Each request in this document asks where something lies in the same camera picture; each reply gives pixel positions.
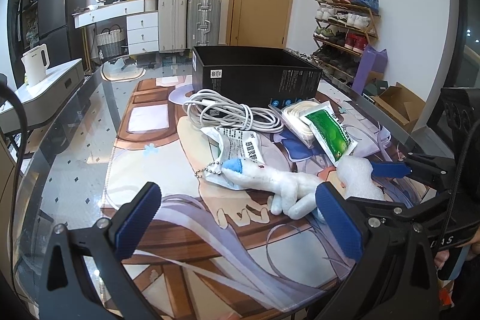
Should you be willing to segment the person's right hand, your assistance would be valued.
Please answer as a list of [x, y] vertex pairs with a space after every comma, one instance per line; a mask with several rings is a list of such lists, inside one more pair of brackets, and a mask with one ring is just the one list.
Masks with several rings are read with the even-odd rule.
[[440, 251], [434, 257], [439, 280], [455, 280], [465, 262], [479, 256], [479, 231], [473, 238], [461, 246]]

